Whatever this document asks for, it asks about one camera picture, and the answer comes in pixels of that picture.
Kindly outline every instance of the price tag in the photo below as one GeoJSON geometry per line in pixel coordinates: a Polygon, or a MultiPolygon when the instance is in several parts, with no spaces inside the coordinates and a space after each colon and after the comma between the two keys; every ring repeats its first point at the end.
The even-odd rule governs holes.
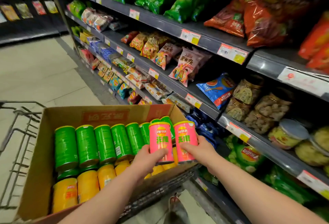
{"type": "Polygon", "coordinates": [[[238,64],[243,64],[248,55],[248,52],[222,43],[219,50],[217,51],[217,54],[238,64]]]}
{"type": "Polygon", "coordinates": [[[183,29],[180,38],[192,44],[198,45],[201,35],[183,29]]]}
{"type": "Polygon", "coordinates": [[[241,129],[240,127],[236,126],[234,123],[229,122],[229,124],[226,126],[226,129],[230,131],[232,134],[240,138],[245,143],[248,142],[248,140],[251,138],[251,135],[241,129]]]}
{"type": "Polygon", "coordinates": [[[208,190],[208,187],[201,181],[200,178],[196,178],[195,181],[203,188],[204,191],[208,190]]]}
{"type": "Polygon", "coordinates": [[[135,61],[135,58],[132,55],[130,55],[129,53],[127,54],[127,59],[129,59],[131,62],[135,61]]]}
{"type": "Polygon", "coordinates": [[[309,91],[319,97],[329,92],[329,82],[309,74],[304,74],[290,67],[285,67],[278,76],[278,79],[284,83],[309,91]]]}
{"type": "Polygon", "coordinates": [[[299,174],[299,176],[297,176],[297,179],[308,185],[310,188],[318,192],[327,200],[329,200],[329,186],[323,183],[315,176],[313,176],[312,174],[310,174],[309,172],[307,172],[306,170],[303,170],[299,174]]]}
{"type": "Polygon", "coordinates": [[[130,88],[132,88],[134,91],[136,90],[135,85],[133,85],[132,83],[129,83],[129,86],[130,86],[130,88]]]}
{"type": "Polygon", "coordinates": [[[133,9],[130,9],[129,11],[129,17],[134,18],[136,20],[139,20],[139,11],[135,11],[133,9]]]}
{"type": "Polygon", "coordinates": [[[104,37],[104,41],[105,41],[105,43],[106,43],[108,46],[111,46],[111,45],[110,45],[110,42],[109,42],[109,39],[108,39],[107,37],[104,37]]]}
{"type": "Polygon", "coordinates": [[[102,4],[102,0],[96,0],[96,3],[98,3],[98,4],[102,4]]]}
{"type": "Polygon", "coordinates": [[[154,77],[155,79],[158,79],[158,78],[159,78],[159,73],[156,72],[155,70],[151,69],[151,68],[148,70],[148,73],[149,73],[152,77],[154,77]]]}
{"type": "Polygon", "coordinates": [[[123,50],[117,46],[117,52],[119,52],[121,55],[123,54],[123,50]]]}
{"type": "Polygon", "coordinates": [[[145,101],[146,101],[146,102],[148,102],[149,104],[152,104],[152,100],[151,100],[151,99],[149,99],[147,96],[145,96],[145,98],[144,98],[144,99],[145,99],[145,101]]]}
{"type": "Polygon", "coordinates": [[[190,104],[194,105],[195,107],[197,107],[198,109],[200,109],[200,106],[202,104],[201,101],[199,101],[198,99],[196,99],[195,97],[193,97],[191,94],[187,94],[187,96],[185,97],[186,101],[188,101],[190,104]]]}

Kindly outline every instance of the sticker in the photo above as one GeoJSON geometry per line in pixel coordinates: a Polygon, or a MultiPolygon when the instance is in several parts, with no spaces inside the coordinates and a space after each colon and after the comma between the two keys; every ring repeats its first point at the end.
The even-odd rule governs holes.
{"type": "Polygon", "coordinates": [[[129,53],[127,54],[127,59],[129,59],[131,62],[135,61],[135,58],[132,55],[130,55],[129,53]]]}
{"type": "Polygon", "coordinates": [[[149,73],[152,77],[154,77],[155,79],[158,79],[158,78],[159,78],[159,73],[156,72],[155,70],[151,69],[151,68],[148,70],[148,73],[149,73]]]}
{"type": "Polygon", "coordinates": [[[96,0],[96,3],[98,3],[98,4],[102,4],[102,0],[96,0]]]}
{"type": "Polygon", "coordinates": [[[117,46],[117,52],[119,52],[121,55],[123,54],[123,50],[117,46]]]}
{"type": "Polygon", "coordinates": [[[229,122],[228,125],[226,126],[226,129],[230,131],[233,135],[237,136],[240,138],[242,141],[245,143],[248,142],[248,140],[251,138],[251,135],[241,129],[240,127],[236,126],[234,123],[229,122]]]}
{"type": "Polygon", "coordinates": [[[134,91],[136,90],[135,85],[133,85],[132,83],[129,83],[129,86],[130,86],[130,88],[132,88],[134,91]]]}
{"type": "Polygon", "coordinates": [[[180,38],[192,44],[198,45],[201,35],[183,29],[180,38]]]}
{"type": "Polygon", "coordinates": [[[109,42],[109,39],[107,37],[104,37],[104,41],[108,46],[110,46],[110,42],[109,42]]]}
{"type": "Polygon", "coordinates": [[[198,109],[200,109],[200,106],[202,104],[201,101],[199,101],[198,99],[196,99],[195,97],[193,97],[191,94],[187,93],[187,96],[185,97],[185,99],[192,105],[194,105],[195,107],[197,107],[198,109]]]}
{"type": "Polygon", "coordinates": [[[248,52],[222,43],[217,54],[238,64],[243,64],[248,52]]]}
{"type": "Polygon", "coordinates": [[[139,20],[139,11],[135,11],[133,9],[130,9],[129,11],[129,17],[134,18],[136,20],[139,20]]]}
{"type": "Polygon", "coordinates": [[[152,104],[152,100],[148,98],[148,96],[145,96],[145,101],[148,102],[149,104],[152,104]]]}
{"type": "Polygon", "coordinates": [[[306,170],[303,170],[299,174],[299,176],[297,176],[297,179],[308,185],[311,189],[318,192],[327,200],[329,200],[329,186],[323,183],[315,176],[313,176],[312,174],[310,174],[309,172],[307,172],[306,170]]]}
{"type": "Polygon", "coordinates": [[[195,181],[203,188],[204,191],[208,190],[208,187],[201,181],[200,178],[196,178],[195,181]]]}
{"type": "Polygon", "coordinates": [[[278,76],[278,79],[319,97],[323,96],[326,92],[329,93],[329,83],[327,81],[319,77],[304,74],[290,67],[285,67],[278,76]]]}

